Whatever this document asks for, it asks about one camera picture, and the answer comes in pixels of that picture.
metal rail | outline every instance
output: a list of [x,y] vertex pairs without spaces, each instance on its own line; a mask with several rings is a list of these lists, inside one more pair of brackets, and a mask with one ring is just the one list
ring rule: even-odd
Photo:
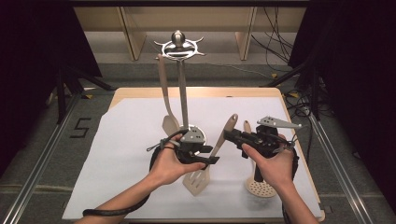
[[323,126],[319,121],[317,121],[312,113],[309,113],[307,108],[305,109],[305,113],[309,114],[308,117],[312,121],[312,128],[318,136],[318,140],[323,147],[326,157],[334,170],[338,182],[340,183],[353,212],[355,213],[356,219],[359,223],[374,223],[367,211],[364,201],[361,199],[361,196],[350,180],[343,163],[341,163],[338,158],[338,155],[332,146],[332,142],[324,131]]
[[61,123],[57,124],[54,131],[52,132],[49,141],[47,142],[46,146],[44,147],[40,157],[38,158],[37,162],[35,163],[35,167],[33,168],[32,172],[29,174],[26,182],[23,184],[20,193],[18,194],[14,203],[8,209],[7,215],[3,224],[16,224],[19,222],[21,215],[29,203],[30,198],[32,197],[33,192],[35,191],[35,186],[38,183],[38,180],[42,176],[43,172],[45,171],[48,162],[53,154],[53,151],[57,147],[59,140],[64,132],[64,128],[67,125],[73,109],[78,102],[78,99],[81,96],[74,95],[68,106],[67,112],[64,116],[64,119]]

person's left hand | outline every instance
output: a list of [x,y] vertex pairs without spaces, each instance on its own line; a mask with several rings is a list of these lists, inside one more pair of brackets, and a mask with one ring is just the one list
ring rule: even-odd
[[[177,141],[182,134],[178,134],[172,138]],[[154,162],[149,176],[159,181],[159,185],[172,184],[178,180],[182,175],[203,169],[205,164],[202,162],[195,162],[192,164],[182,164],[176,156],[173,149],[175,146],[172,143],[166,143],[164,149],[159,153],[157,160]]]

black curtain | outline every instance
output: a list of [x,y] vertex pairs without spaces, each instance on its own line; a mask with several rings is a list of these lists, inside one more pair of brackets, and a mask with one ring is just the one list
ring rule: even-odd
[[74,9],[62,2],[1,1],[0,28],[2,175],[26,144],[59,70],[71,65],[90,76],[101,73]]
[[[396,213],[396,7],[392,1],[345,1],[334,23],[332,47],[320,55],[321,73],[332,109],[354,148]],[[303,62],[319,29],[331,17],[310,7],[296,38],[290,65]]]

wrist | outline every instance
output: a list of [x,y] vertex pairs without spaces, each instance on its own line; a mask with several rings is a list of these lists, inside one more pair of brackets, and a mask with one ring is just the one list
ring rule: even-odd
[[142,182],[148,189],[151,189],[151,191],[163,185],[160,178],[156,178],[151,174],[146,175],[146,177],[142,179]]
[[285,193],[292,192],[292,191],[296,190],[296,188],[294,186],[294,183],[292,181],[286,181],[286,182],[284,182],[282,184],[275,185],[275,186],[273,186],[273,188],[276,190],[276,192],[279,195],[282,195],[282,194],[285,194]]

slotted spoon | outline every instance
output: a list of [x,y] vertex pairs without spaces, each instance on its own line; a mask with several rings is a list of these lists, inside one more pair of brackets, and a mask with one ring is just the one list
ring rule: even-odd
[[[223,130],[232,131],[233,127],[235,127],[235,124],[237,121],[238,121],[238,115],[233,114],[228,119]],[[210,154],[211,157],[216,156],[216,154],[219,152],[221,146],[223,145],[223,143],[225,141],[225,139],[223,137],[223,130],[221,130],[219,140],[216,143],[215,148],[213,148],[212,153]],[[204,190],[206,188],[206,186],[209,184],[209,182],[210,182],[209,168],[210,168],[210,165],[207,165],[206,169],[204,169],[204,170],[199,170],[199,171],[185,174],[184,179],[183,179],[183,185],[186,187],[186,189],[189,190],[189,192],[193,196],[196,196],[199,193],[201,193],[202,190]]]
[[[251,133],[250,124],[247,120],[244,122],[244,131],[245,133]],[[276,195],[275,189],[271,187],[271,185],[267,184],[265,181],[257,182],[254,180],[254,174],[256,173],[256,162],[250,159],[253,164],[253,173],[251,176],[245,181],[245,187],[247,190],[257,196],[262,198],[270,198]]]
[[161,54],[158,54],[158,60],[161,88],[163,89],[163,100],[165,101],[166,111],[168,112],[168,115],[163,117],[163,130],[169,136],[172,133],[177,132],[180,129],[180,125],[178,124],[175,115],[172,113],[171,106],[169,104],[168,81],[165,71],[165,62],[163,61],[163,56]]

